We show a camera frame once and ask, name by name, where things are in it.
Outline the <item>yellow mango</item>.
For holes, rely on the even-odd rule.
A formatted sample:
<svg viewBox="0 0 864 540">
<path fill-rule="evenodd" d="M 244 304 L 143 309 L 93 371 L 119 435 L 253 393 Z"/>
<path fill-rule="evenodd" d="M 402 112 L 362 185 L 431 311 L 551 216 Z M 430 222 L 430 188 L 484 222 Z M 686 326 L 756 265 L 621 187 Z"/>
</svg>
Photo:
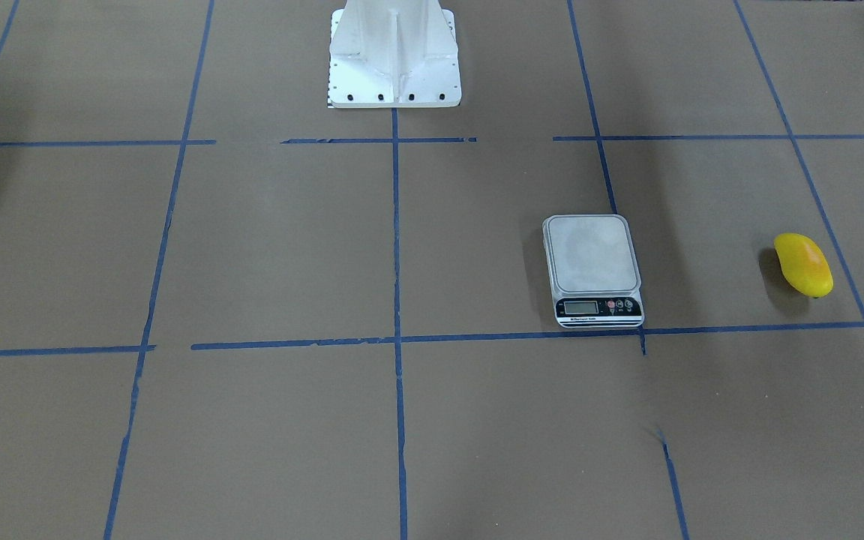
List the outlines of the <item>yellow mango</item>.
<svg viewBox="0 0 864 540">
<path fill-rule="evenodd" d="M 806 235 L 783 232 L 772 240 L 782 277 L 803 296 L 819 299 L 833 291 L 834 279 L 825 253 Z"/>
</svg>

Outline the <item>silver digital kitchen scale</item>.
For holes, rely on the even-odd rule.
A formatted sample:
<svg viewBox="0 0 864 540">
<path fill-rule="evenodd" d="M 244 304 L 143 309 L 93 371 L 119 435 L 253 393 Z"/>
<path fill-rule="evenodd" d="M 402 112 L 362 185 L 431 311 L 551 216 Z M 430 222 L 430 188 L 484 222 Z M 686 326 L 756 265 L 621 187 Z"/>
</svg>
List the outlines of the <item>silver digital kitchen scale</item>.
<svg viewBox="0 0 864 540">
<path fill-rule="evenodd" d="M 559 214 L 542 224 L 556 322 L 566 329 L 638 329 L 641 273 L 627 220 Z"/>
</svg>

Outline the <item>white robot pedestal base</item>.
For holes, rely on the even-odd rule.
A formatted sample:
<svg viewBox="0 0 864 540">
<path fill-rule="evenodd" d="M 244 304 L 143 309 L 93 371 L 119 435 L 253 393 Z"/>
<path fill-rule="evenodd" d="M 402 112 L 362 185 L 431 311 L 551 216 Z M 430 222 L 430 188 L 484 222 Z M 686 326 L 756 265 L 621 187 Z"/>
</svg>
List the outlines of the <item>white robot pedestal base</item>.
<svg viewBox="0 0 864 540">
<path fill-rule="evenodd" d="M 439 1 L 347 1 L 330 18 L 327 106 L 456 107 L 455 15 Z"/>
</svg>

